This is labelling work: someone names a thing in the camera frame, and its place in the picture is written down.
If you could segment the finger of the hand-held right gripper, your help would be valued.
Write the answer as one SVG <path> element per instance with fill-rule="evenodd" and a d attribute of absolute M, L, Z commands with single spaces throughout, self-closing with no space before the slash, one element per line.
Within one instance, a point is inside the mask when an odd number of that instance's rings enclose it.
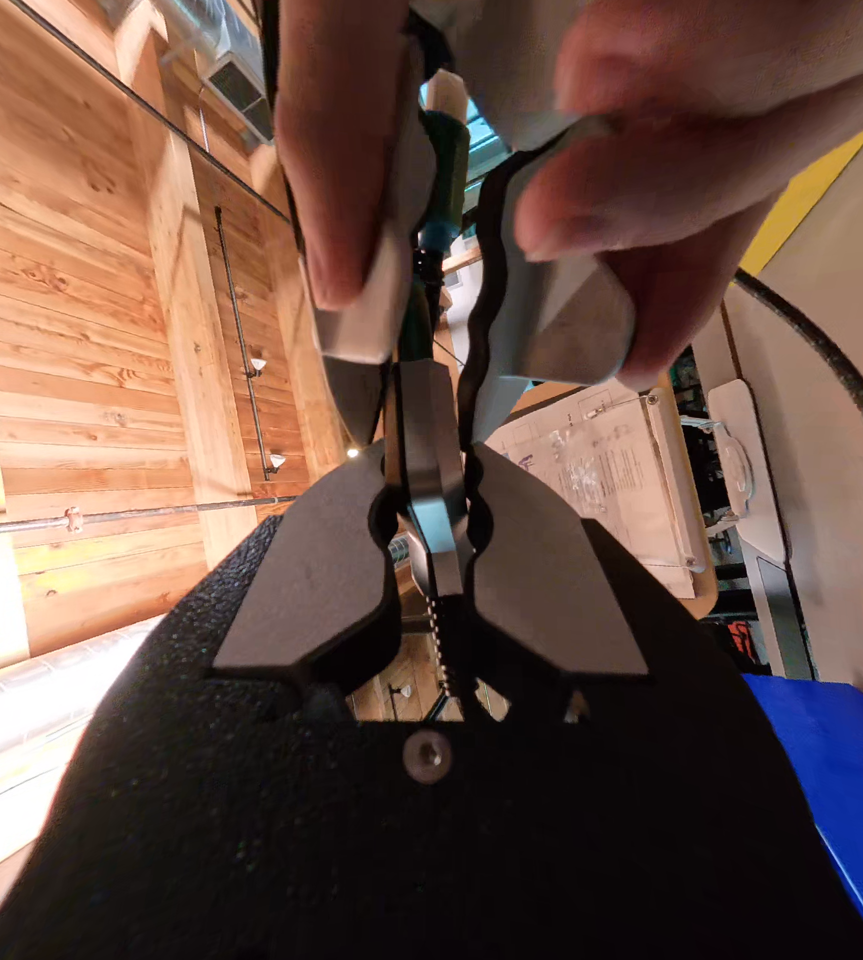
<path fill-rule="evenodd" d="M 425 221 L 438 173 L 436 150 L 422 122 L 424 72 L 421 41 L 407 33 L 380 227 L 363 289 L 340 311 L 312 306 L 334 408 L 356 447 L 372 443 L 381 417 L 384 377 L 413 288 L 414 236 Z"/>
<path fill-rule="evenodd" d="M 458 384 L 460 443 L 504 422 L 528 382 L 589 387 L 624 365 L 636 326 L 626 288 L 590 253 L 530 261 L 514 233 L 525 189 L 567 148 L 612 133 L 556 108 L 558 52 L 584 2 L 468 2 L 457 8 L 457 66 L 480 114 L 510 150 L 475 208 L 482 278 Z"/>

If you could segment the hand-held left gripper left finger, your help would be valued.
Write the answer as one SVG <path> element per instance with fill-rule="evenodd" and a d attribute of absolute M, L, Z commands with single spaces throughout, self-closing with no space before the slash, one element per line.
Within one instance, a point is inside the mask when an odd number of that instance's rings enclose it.
<path fill-rule="evenodd" d="M 380 440 L 326 474 L 282 516 L 212 662 L 220 677 L 331 685 L 348 695 L 397 656 L 397 531 Z"/>

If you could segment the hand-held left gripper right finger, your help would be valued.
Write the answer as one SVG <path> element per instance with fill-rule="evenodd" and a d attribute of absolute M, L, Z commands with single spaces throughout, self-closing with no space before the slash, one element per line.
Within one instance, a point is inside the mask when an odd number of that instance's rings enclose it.
<path fill-rule="evenodd" d="M 523 654 L 566 676 L 646 676 L 580 515 L 484 443 L 466 461 L 473 609 Z"/>

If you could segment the black silver adapter hub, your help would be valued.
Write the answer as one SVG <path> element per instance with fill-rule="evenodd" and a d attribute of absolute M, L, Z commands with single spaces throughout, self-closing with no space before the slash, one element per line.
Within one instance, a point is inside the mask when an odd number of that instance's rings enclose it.
<path fill-rule="evenodd" d="M 464 593 L 473 556 L 452 381 L 434 359 L 394 364 L 385 404 L 385 484 L 426 599 Z"/>

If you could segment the blue plastic bin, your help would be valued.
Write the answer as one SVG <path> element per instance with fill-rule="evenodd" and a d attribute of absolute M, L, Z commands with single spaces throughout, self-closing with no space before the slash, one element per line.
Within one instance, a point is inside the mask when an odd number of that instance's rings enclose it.
<path fill-rule="evenodd" d="M 780 739 L 863 917 L 863 692 L 838 682 L 744 679 Z"/>

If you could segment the person's right hand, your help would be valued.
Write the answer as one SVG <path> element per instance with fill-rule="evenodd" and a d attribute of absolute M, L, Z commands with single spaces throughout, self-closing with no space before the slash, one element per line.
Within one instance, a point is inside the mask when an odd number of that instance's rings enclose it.
<path fill-rule="evenodd" d="M 361 293 L 380 229 L 408 2 L 281 2 L 279 151 L 315 304 Z M 652 386 L 721 300 L 788 182 L 863 131 L 863 2 L 591 2 L 554 74 L 576 142 L 521 194 L 549 261 L 600 255 L 637 332 L 619 379 Z"/>

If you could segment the thin metal conduit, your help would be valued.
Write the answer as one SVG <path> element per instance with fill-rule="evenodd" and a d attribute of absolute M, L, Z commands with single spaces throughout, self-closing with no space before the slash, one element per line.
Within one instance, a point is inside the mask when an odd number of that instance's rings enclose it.
<path fill-rule="evenodd" d="M 251 409 L 253 424 L 256 433 L 257 447 L 258 447 L 258 456 L 260 462 L 260 469 L 262 473 L 262 480 L 264 482 L 269 482 L 271 477 L 277 474 L 278 467 L 270 462 L 269 456 L 266 450 L 265 441 L 262 433 L 262 425 L 260 420 L 260 414 L 258 409 L 257 397 L 253 385 L 253 380 L 257 378 L 261 370 L 252 364 L 252 358 L 250 357 L 247 346 L 246 346 L 246 337 L 245 331 L 243 328 L 241 312 L 238 303 L 237 291 L 235 280 L 233 276 L 233 270 L 231 268 L 231 262 L 229 257 L 229 250 L 226 241 L 226 234 L 224 229 L 223 222 L 223 212 L 220 205 L 215 205 L 213 208 L 214 222 L 216 226 L 216 231 L 218 235 L 218 241 L 221 251 L 222 262 L 224 266 L 226 282 L 229 289 L 229 297 L 233 311 L 233 320 L 235 326 L 235 335 L 238 343 L 238 349 L 241 356 L 241 366 L 243 375 L 245 378 L 246 389 L 249 399 L 249 405 Z"/>

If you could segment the paper sign in acrylic holder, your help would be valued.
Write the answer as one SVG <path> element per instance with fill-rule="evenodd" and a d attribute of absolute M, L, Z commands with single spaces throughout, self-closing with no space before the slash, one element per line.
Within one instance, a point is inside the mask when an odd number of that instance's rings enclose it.
<path fill-rule="evenodd" d="M 610 380 L 522 411 L 487 445 L 601 524 L 679 601 L 694 598 L 695 548 L 681 532 L 655 387 Z"/>

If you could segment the metal pipe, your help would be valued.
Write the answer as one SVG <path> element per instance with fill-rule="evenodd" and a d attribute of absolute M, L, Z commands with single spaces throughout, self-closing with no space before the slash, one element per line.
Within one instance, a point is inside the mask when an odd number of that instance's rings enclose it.
<path fill-rule="evenodd" d="M 237 499 L 209 503 L 195 503 L 160 508 L 83 512 L 78 507 L 66 509 L 59 515 L 26 520 L 0 522 L 0 535 L 12 535 L 38 531 L 65 531 L 78 534 L 88 526 L 131 520 L 150 520 L 173 516 L 197 515 L 224 512 L 247 507 L 277 507 L 294 503 L 299 496 L 272 496 L 266 498 Z"/>

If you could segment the white stand base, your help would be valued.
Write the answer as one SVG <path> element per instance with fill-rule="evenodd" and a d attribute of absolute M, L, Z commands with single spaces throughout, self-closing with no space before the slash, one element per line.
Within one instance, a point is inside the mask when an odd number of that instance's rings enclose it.
<path fill-rule="evenodd" d="M 744 520 L 756 493 L 752 457 L 745 443 L 746 419 L 754 411 L 744 379 L 737 378 L 708 392 L 712 436 L 722 471 L 729 515 Z"/>

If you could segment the ceiling air vent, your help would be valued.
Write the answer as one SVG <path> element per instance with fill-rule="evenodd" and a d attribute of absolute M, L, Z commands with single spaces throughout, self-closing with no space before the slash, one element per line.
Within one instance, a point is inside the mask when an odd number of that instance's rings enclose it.
<path fill-rule="evenodd" d="M 250 67 L 233 53 L 225 53 L 204 68 L 205 86 L 263 145 L 273 144 L 268 95 Z"/>

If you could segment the yellow plastic bin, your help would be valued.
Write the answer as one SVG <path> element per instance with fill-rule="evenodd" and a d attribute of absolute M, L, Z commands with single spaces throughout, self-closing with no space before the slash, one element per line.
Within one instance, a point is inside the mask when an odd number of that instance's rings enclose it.
<path fill-rule="evenodd" d="M 744 253 L 739 268 L 757 276 L 863 150 L 863 131 L 813 162 L 786 186 Z"/>

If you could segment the thin black rod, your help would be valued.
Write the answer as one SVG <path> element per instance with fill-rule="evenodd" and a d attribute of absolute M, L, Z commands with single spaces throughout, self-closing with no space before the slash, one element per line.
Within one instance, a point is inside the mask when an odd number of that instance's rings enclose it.
<path fill-rule="evenodd" d="M 115 76 L 108 68 L 100 63 L 90 53 L 88 53 L 83 47 L 66 35 L 64 31 L 59 30 L 51 21 L 49 21 L 47 18 L 44 18 L 41 13 L 30 6 L 28 2 L 10 1 L 9 3 L 26 18 L 31 20 L 41 30 L 43 30 L 55 42 L 58 42 L 62 47 L 64 47 L 66 51 L 73 54 L 78 58 L 79 61 L 85 64 L 85 66 L 88 66 L 102 79 L 107 81 L 118 93 L 126 97 L 132 104 L 153 118 L 162 127 L 167 129 L 170 134 L 174 135 L 175 138 L 178 138 L 180 141 L 182 141 L 189 150 L 193 151 L 202 161 L 206 162 L 209 167 L 222 174 L 222 176 L 228 179 L 241 191 L 259 203 L 266 210 L 270 211 L 270 213 L 279 221 L 289 227 L 293 225 L 290 217 L 287 216 L 281 209 L 275 206 L 270 200 L 260 195 L 256 189 L 246 183 L 241 177 L 236 175 L 202 144 L 199 144 L 198 141 L 188 135 L 184 129 L 182 129 L 180 126 L 177 126 L 171 119 L 169 119 L 169 117 L 161 113 L 161 111 L 157 109 L 151 102 L 138 94 L 120 78 Z"/>

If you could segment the white insulated duct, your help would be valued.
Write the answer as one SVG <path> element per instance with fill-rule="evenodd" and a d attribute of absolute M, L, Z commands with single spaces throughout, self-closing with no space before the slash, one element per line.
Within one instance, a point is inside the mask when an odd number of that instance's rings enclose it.
<path fill-rule="evenodd" d="M 0 669 L 0 757 L 96 710 L 157 615 Z"/>

